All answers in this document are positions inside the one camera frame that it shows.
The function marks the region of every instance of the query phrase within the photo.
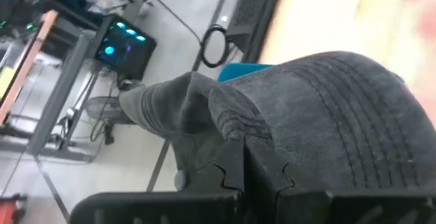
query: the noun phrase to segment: blue led light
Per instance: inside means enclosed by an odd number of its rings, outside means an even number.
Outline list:
[[[135,35],[136,34],[136,32],[134,30],[131,30],[131,29],[126,30],[126,32],[128,34],[130,34],[130,35]]]
[[[124,23],[122,23],[122,22],[118,22],[117,24],[116,24],[119,28],[125,28],[125,24]]]
[[[109,46],[109,47],[106,47],[106,48],[104,49],[104,52],[105,52],[106,54],[114,54],[115,49],[114,49],[114,47]]]

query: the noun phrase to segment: desk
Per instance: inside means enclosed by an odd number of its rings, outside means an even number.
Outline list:
[[[436,125],[436,0],[279,0],[260,63],[329,50],[400,75]]]

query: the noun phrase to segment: teal object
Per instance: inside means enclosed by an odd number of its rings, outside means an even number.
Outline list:
[[[217,81],[225,82],[243,75],[253,73],[255,71],[260,71],[270,66],[272,65],[253,63],[230,63],[223,68],[223,70],[219,74]]]

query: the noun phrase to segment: white tile floor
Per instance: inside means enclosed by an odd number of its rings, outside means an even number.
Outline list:
[[[200,37],[206,30],[217,4],[217,0],[162,1],[185,20]],[[236,0],[227,0],[221,15],[229,16],[235,2]],[[145,71],[143,80],[145,85],[170,80],[189,71],[199,48],[193,35],[177,19],[165,11],[158,2],[154,1],[154,4],[155,7],[141,26],[158,43]],[[214,36],[207,55],[218,57],[221,52],[222,37]],[[219,69],[201,67],[200,72],[216,78]],[[17,100],[14,113],[39,117],[57,77],[59,71],[36,65],[29,75],[22,95]],[[65,109],[74,102],[80,85],[81,83],[78,82],[73,87]],[[95,86],[92,96],[107,95],[109,86],[109,81],[101,79]],[[75,136],[88,135],[89,130],[90,126],[82,123],[77,128]],[[67,165],[42,159],[43,170],[49,175],[68,211],[71,211],[80,200],[94,193],[145,191],[164,142],[163,139],[137,126],[118,125],[115,127],[114,137],[115,143],[103,146],[96,160],[90,164]],[[28,213],[24,223],[65,223],[36,162],[26,155],[18,162],[18,157],[12,153],[0,154],[0,190],[5,191],[6,195],[17,192],[29,195]],[[154,191],[175,191],[173,184],[175,172],[174,153],[170,148]]]

